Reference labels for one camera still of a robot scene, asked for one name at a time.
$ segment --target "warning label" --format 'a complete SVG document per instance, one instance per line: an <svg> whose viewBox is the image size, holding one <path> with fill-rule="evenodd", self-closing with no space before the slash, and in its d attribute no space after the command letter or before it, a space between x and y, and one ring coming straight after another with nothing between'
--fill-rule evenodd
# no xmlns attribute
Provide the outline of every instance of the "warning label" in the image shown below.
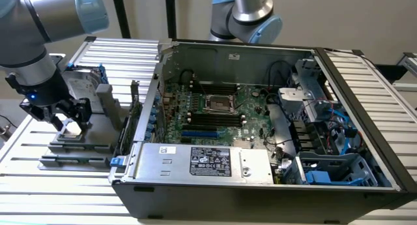
<svg viewBox="0 0 417 225"><path fill-rule="evenodd" d="M190 174L232 177L230 149L191 147Z"/></svg>

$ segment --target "gray robot arm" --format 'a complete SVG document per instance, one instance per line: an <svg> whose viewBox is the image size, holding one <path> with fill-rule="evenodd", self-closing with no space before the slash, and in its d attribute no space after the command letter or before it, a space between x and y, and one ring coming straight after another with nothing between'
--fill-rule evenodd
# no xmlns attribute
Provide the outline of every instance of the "gray robot arm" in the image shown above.
<svg viewBox="0 0 417 225"><path fill-rule="evenodd" d="M213 0L211 41L273 43L282 29L273 0Z"/></svg>
<svg viewBox="0 0 417 225"><path fill-rule="evenodd" d="M89 99L75 100L44 44L109 27L102 0L0 0L0 68L11 87L27 98L20 105L59 129L56 113L86 125Z"/></svg>

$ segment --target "circuit board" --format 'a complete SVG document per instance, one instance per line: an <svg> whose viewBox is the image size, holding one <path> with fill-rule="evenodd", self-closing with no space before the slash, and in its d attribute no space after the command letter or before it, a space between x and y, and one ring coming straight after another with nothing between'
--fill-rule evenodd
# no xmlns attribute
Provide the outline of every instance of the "circuit board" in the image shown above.
<svg viewBox="0 0 417 225"><path fill-rule="evenodd" d="M265 149L262 135L268 134L272 129L270 117L265 113L265 95L261 94L261 88L244 85L232 95L233 105L230 114L240 114L245 117L242 126L217 126L218 137L189 139L189 144L237 146ZM187 86L178 83L166 85L165 93L165 110L167 119L167 132L165 135L166 143L183 144L183 126L189 125L187 119L190 112L194 115L210 114L213 110L207 110L207 101L210 99L225 100L228 96L218 94L193 93Z"/></svg>

